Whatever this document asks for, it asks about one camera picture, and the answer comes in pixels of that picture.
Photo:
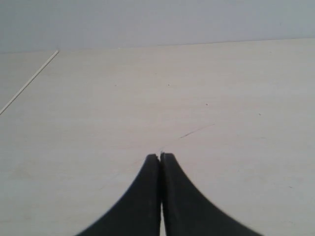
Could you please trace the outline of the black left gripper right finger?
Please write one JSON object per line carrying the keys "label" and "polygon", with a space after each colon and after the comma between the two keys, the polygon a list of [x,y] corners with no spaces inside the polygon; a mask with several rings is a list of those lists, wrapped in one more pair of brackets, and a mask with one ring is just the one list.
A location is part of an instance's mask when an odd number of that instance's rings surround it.
{"label": "black left gripper right finger", "polygon": [[172,153],[161,153],[161,202],[168,236],[257,236],[210,202]]}

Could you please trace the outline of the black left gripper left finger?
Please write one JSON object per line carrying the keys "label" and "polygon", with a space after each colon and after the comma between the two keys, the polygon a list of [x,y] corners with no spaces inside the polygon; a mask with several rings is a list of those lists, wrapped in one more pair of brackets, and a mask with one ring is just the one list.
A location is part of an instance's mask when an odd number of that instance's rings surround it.
{"label": "black left gripper left finger", "polygon": [[149,154],[121,198],[79,236],[158,236],[161,222],[160,162]]}

